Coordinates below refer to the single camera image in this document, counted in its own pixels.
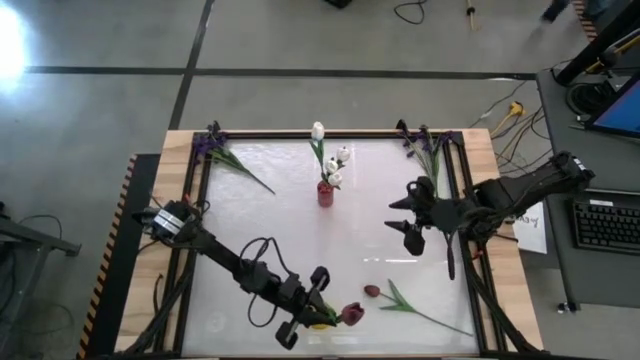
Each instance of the tulip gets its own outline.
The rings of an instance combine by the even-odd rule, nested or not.
[[[329,184],[331,186],[340,186],[342,184],[342,175],[340,173],[333,173],[329,176]]]
[[[364,309],[360,303],[353,303],[345,306],[340,313],[340,320],[347,326],[353,326],[364,316]]]
[[[350,157],[351,153],[349,152],[349,150],[347,150],[346,146],[342,149],[338,149],[338,152],[336,153],[336,159],[342,162],[349,160]]]
[[[380,288],[375,285],[367,285],[364,287],[364,292],[371,297],[378,297],[380,295]]]
[[[316,121],[311,128],[311,138],[315,141],[321,141],[324,139],[324,126],[321,122]]]
[[[338,163],[333,160],[333,158],[331,158],[331,160],[327,160],[327,162],[324,163],[324,169],[329,173],[329,174],[333,174],[336,171],[338,171],[339,165]]]

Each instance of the white table surface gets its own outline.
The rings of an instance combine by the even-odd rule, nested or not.
[[[454,240],[456,279],[451,281],[441,233],[423,231],[424,254],[413,257],[402,245],[402,234],[383,224],[385,220],[413,221],[411,212],[389,209],[388,204],[406,196],[407,182],[423,174],[417,160],[405,156],[400,139],[326,141],[326,154],[342,146],[352,153],[341,170],[342,190],[336,190],[330,208],[321,208],[316,201],[320,167],[308,141],[233,140],[229,146],[276,195],[249,177],[214,165],[205,227],[236,253],[254,238],[275,237],[286,265],[300,274],[303,285],[310,286],[309,276],[316,266],[325,266],[331,274],[331,283],[322,293],[325,301],[337,311],[360,302],[366,313],[353,327],[299,327],[298,343],[287,351],[276,341],[275,332],[291,315],[278,311],[270,325],[253,327],[247,320],[251,295],[226,270],[198,257],[183,356],[478,353],[475,335],[454,332],[414,314],[380,310],[391,302],[363,292],[365,285],[374,284],[391,294],[387,279],[392,279],[418,311],[474,333],[458,239]],[[450,197],[442,157],[440,163],[439,195]],[[245,257],[252,258],[258,247],[252,246]],[[261,260],[284,278],[273,246]],[[271,311],[272,306],[258,298],[252,317],[263,323]]]

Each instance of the pink flower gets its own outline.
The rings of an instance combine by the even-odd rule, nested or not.
[[[340,319],[347,326],[353,326],[364,316],[364,309],[360,307],[360,303],[353,303],[345,306],[340,314]]]

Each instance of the green stem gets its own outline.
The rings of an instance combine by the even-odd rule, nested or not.
[[[396,299],[392,298],[392,297],[391,297],[391,296],[389,296],[389,295],[386,295],[386,294],[383,294],[383,293],[380,293],[380,295],[382,295],[382,296],[386,297],[387,299],[389,299],[389,300],[393,301],[394,303],[397,303],[397,302],[398,302],[398,300],[396,300]]]
[[[423,313],[421,313],[421,312],[419,312],[419,311],[413,310],[413,312],[414,312],[416,315],[420,315],[420,316],[422,316],[423,318],[425,318],[425,319],[427,319],[427,320],[430,320],[430,321],[432,321],[432,322],[434,322],[434,323],[436,323],[436,324],[438,324],[438,325],[444,326],[444,327],[446,327],[446,328],[448,328],[448,329],[451,329],[451,330],[453,330],[453,331],[459,332],[460,334],[464,334],[464,335],[467,335],[467,336],[473,336],[473,334],[471,334],[471,333],[468,333],[468,332],[463,331],[463,330],[460,330],[460,329],[456,329],[456,328],[454,328],[453,326],[447,325],[447,324],[445,324],[445,323],[443,323],[443,322],[440,322],[440,321],[438,321],[438,320],[436,320],[436,319],[433,319],[433,318],[431,318],[431,317],[429,317],[429,316],[427,316],[427,315],[425,315],[425,314],[423,314]]]

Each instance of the concrete floor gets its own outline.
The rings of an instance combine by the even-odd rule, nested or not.
[[[533,73],[586,45],[572,11],[539,26],[545,0],[480,2],[476,33],[468,31],[464,2],[430,0],[419,26],[395,17],[392,8],[401,2],[354,0],[339,12],[320,0],[216,0],[198,67]],[[35,318],[55,322],[62,315],[46,304],[63,304],[72,311],[74,326],[46,336],[25,334],[22,355],[75,355],[127,158],[160,151],[182,77],[15,70],[25,65],[184,68],[204,4],[0,0],[0,199],[17,219],[56,215],[65,237],[83,245],[78,258],[51,256],[33,311]],[[333,128],[381,128],[400,118],[413,125],[464,128],[518,84],[197,76],[180,128],[200,129],[213,119],[229,129],[306,129],[313,121]],[[513,99],[530,113],[540,106],[533,82]],[[495,126],[507,107],[508,102],[497,106],[478,126]],[[546,133],[542,122],[537,129]],[[497,141],[496,149],[506,141]],[[516,161],[524,165],[548,148],[548,142],[529,135]],[[54,229],[45,221],[32,226]],[[527,277],[547,349],[633,358],[640,345],[627,335],[635,334],[639,311],[589,306],[575,316],[557,315],[552,307],[564,300],[558,270],[538,265],[528,264]]]

